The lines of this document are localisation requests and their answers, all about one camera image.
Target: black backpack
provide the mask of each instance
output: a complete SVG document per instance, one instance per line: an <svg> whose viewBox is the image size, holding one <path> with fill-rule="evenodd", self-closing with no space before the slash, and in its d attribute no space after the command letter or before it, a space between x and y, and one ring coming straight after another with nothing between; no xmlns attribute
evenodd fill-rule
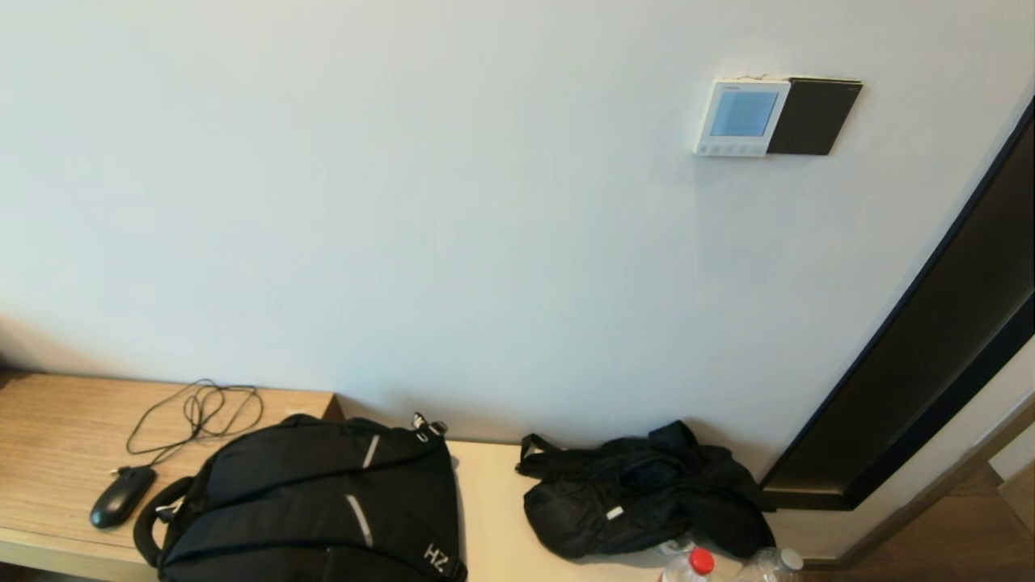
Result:
<svg viewBox="0 0 1035 582"><path fill-rule="evenodd" d="M134 541L164 582L464 582L445 426L414 426L297 414L239 437L156 495Z"/></svg>
<svg viewBox="0 0 1035 582"><path fill-rule="evenodd" d="M751 473L682 423L595 449L529 435L521 457L518 472L542 479L525 494L525 515L562 557L638 552L688 530L742 558L776 545L761 513L773 508Z"/></svg>

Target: red bottle cap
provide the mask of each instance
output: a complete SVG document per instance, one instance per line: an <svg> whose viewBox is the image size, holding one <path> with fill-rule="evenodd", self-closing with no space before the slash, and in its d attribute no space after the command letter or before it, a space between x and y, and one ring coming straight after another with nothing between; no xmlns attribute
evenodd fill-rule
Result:
<svg viewBox="0 0 1035 582"><path fill-rule="evenodd" d="M690 552L689 560L690 568L701 576L711 574L711 571L715 570L715 558L712 557L711 552L704 548L694 548Z"/></svg>

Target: computer mouse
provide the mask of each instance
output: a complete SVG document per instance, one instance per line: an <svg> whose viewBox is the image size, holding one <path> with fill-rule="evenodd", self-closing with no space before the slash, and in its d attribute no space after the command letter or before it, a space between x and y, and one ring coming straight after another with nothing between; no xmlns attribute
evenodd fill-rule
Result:
<svg viewBox="0 0 1035 582"><path fill-rule="evenodd" d="M118 476L93 504L90 512L93 527L105 529L126 521L154 483L155 476L154 469L147 466L118 469Z"/></svg>

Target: black panel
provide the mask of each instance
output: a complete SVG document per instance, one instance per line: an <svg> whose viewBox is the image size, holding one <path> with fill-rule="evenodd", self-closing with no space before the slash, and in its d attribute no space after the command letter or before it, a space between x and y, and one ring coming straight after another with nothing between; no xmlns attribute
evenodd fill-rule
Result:
<svg viewBox="0 0 1035 582"><path fill-rule="evenodd" d="M778 506L855 507L1032 337L1033 141L1029 106L920 275L764 479Z"/></svg>
<svg viewBox="0 0 1035 582"><path fill-rule="evenodd" d="M826 155L852 111L862 83L792 78L768 153Z"/></svg>

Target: thermostat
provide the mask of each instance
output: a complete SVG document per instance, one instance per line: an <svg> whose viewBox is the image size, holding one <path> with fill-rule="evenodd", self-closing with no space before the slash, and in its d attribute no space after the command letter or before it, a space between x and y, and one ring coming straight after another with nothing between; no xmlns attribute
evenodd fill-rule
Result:
<svg viewBox="0 0 1035 582"><path fill-rule="evenodd" d="M790 90L787 80L714 81L693 153L765 155Z"/></svg>

